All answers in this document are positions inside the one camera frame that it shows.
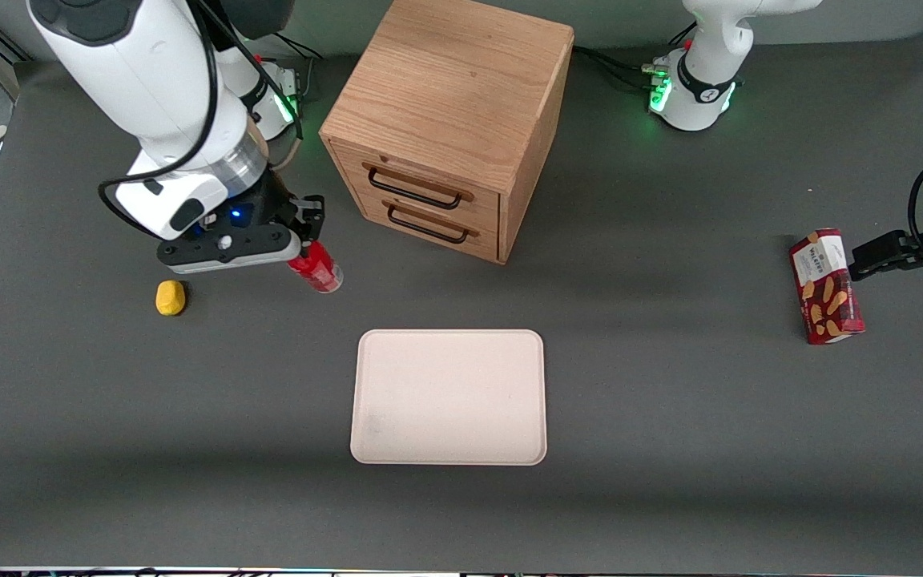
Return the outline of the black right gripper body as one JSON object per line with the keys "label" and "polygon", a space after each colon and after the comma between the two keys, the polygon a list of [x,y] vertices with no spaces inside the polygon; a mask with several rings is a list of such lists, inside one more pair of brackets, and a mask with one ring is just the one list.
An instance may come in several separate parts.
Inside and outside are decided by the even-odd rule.
{"label": "black right gripper body", "polygon": [[295,199],[280,176],[267,169],[245,193],[228,198],[205,216],[203,234],[257,225],[285,226],[281,222],[281,208],[296,207]]}

